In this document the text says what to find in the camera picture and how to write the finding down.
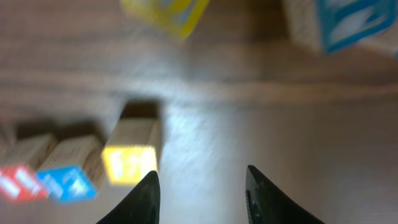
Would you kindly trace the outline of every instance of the yellow block face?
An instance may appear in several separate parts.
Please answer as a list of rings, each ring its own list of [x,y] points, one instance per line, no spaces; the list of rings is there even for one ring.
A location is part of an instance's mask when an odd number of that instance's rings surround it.
[[[209,0],[121,0],[129,13],[157,24],[181,39],[198,23]]]
[[[157,171],[153,146],[107,146],[102,158],[108,179],[113,185],[135,185],[148,172]]]

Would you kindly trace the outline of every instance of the red block face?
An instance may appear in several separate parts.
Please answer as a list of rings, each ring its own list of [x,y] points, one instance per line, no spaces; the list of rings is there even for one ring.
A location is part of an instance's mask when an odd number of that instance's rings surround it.
[[[27,165],[0,168],[0,192],[13,202],[45,199],[49,194]]]

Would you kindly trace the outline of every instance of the wooden surface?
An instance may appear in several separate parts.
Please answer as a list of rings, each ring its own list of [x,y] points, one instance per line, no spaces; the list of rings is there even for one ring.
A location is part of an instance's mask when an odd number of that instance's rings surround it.
[[[326,223],[398,219],[398,64],[289,44],[280,6],[214,0],[173,40],[115,0],[0,0],[0,120],[93,121],[162,102],[161,224],[247,223],[246,166]],[[94,223],[128,189],[78,205],[0,203],[1,223]]]

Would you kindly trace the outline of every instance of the blue block face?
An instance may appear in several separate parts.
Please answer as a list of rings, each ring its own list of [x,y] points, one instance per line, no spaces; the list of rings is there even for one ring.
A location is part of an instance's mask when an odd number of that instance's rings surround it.
[[[46,186],[50,196],[59,202],[89,200],[96,196],[95,186],[80,166],[39,171],[37,177]]]
[[[330,53],[390,27],[396,0],[318,0],[322,42]]]

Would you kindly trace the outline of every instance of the red block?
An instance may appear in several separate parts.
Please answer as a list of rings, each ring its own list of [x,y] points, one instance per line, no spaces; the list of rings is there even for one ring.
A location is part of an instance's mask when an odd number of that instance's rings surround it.
[[[49,194],[27,165],[0,168],[0,192],[15,202],[44,199]]]

